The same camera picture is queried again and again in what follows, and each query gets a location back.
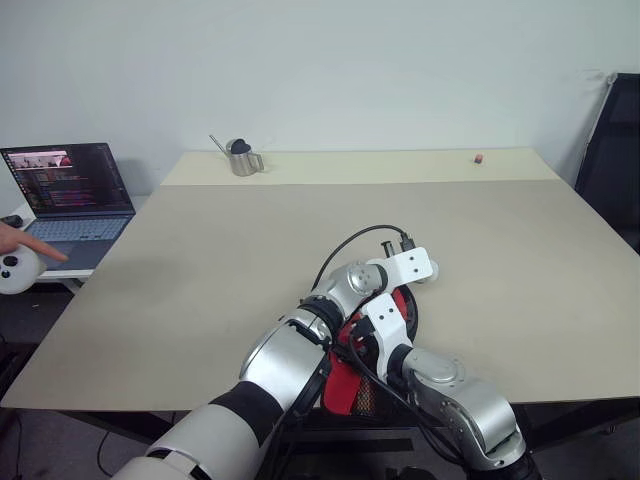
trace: white controller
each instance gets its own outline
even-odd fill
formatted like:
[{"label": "white controller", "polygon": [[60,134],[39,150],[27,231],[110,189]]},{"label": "white controller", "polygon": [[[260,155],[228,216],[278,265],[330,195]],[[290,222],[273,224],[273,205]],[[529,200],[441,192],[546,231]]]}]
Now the white controller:
[{"label": "white controller", "polygon": [[24,292],[46,269],[38,255],[24,245],[11,253],[0,255],[0,294]]}]

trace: human hand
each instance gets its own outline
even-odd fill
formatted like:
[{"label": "human hand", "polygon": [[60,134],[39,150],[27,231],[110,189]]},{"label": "human hand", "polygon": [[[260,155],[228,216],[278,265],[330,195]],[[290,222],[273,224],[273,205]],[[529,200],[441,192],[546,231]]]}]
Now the human hand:
[{"label": "human hand", "polygon": [[38,240],[22,230],[17,230],[0,222],[0,255],[13,252],[18,248],[18,245],[29,247],[34,252],[42,253],[54,260],[58,260],[59,262],[66,262],[69,260],[66,255],[53,248],[51,245]]}]

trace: desk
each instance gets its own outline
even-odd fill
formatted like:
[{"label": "desk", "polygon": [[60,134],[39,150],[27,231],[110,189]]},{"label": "desk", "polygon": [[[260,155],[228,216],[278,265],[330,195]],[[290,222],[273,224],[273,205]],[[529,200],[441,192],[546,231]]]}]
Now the desk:
[{"label": "desk", "polygon": [[[373,223],[403,227],[440,264],[412,287],[417,345],[456,352],[512,402],[637,396],[638,256],[533,150],[484,151],[481,165],[475,153],[270,153],[269,173],[248,178],[185,154],[2,405],[208,402],[326,255]],[[364,237],[333,266],[381,256],[390,238]]]},{"label": "desk", "polygon": [[[131,203],[133,203],[136,212],[139,211],[144,202],[149,198],[148,195],[138,195],[131,197]],[[28,203],[23,203],[16,208],[11,215],[20,215],[24,224],[21,230],[26,230],[27,227],[36,218],[33,210],[29,207]],[[87,281],[87,279],[93,274],[93,269],[90,270],[48,270],[38,277],[38,283],[50,283],[59,282],[65,285],[71,292],[78,293],[79,285]]]}]

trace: laptop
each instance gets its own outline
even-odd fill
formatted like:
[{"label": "laptop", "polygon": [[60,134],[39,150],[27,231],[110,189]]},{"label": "laptop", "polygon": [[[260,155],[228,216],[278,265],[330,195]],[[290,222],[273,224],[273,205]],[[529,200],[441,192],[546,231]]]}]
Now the laptop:
[{"label": "laptop", "polygon": [[3,148],[18,187],[36,216],[27,232],[69,257],[41,256],[49,270],[91,270],[135,210],[106,143]]}]

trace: laptop screen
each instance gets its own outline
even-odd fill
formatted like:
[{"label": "laptop screen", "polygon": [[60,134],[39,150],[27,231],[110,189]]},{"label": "laptop screen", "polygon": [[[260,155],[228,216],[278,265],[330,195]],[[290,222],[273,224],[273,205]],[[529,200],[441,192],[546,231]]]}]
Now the laptop screen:
[{"label": "laptop screen", "polygon": [[106,143],[0,151],[37,216],[133,213]]}]

